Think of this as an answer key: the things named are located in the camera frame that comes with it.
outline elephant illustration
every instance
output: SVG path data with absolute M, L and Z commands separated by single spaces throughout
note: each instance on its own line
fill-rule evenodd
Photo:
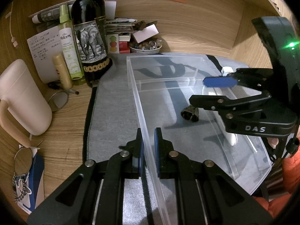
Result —
M 101 47 L 101 54 L 104 52 L 103 41 L 101 39 L 99 30 L 96 26 L 86 27 L 84 30 L 76 31 L 77 39 L 82 48 L 83 53 L 85 54 L 85 60 L 89 60 L 89 47 L 91 47 L 94 57 L 98 56 L 97 54 L 97 45 Z

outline clear plastic box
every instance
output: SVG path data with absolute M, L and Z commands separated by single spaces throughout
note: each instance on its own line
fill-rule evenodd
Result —
M 259 187 L 271 170 L 261 138 L 230 134 L 237 138 L 236 145 L 232 146 L 217 112 L 199 109 L 196 123 L 180 116 L 181 110 L 189 105 L 191 95 L 226 95 L 236 99 L 229 88 L 203 85 L 205 77 L 219 75 L 211 61 L 203 56 L 128 56 L 127 74 L 145 144 L 145 159 L 164 224 L 177 224 L 177 208 L 174 181 L 157 177 L 154 146 L 157 127 L 161 128 L 163 138 L 189 159 L 213 160 L 249 194 Z

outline wine bottle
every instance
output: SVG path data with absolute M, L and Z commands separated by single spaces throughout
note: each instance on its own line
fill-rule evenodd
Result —
M 85 80 L 92 87 L 98 84 L 101 76 L 112 66 L 105 50 L 104 1 L 76 0 L 71 9 L 71 17 Z

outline finger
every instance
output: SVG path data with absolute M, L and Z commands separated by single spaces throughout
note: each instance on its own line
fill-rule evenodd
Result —
M 276 146 L 277 146 L 278 143 L 279 143 L 279 139 L 277 139 L 277 138 L 267 138 L 267 140 L 268 140 L 269 145 L 270 145 L 273 149 L 275 149 Z

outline mirror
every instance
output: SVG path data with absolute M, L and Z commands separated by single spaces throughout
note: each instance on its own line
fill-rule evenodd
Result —
M 65 91 L 55 93 L 48 100 L 52 112 L 62 109 L 68 102 L 69 94 Z
M 13 160 L 13 168 L 17 177 L 26 175 L 32 164 L 32 151 L 30 148 L 21 147 Z

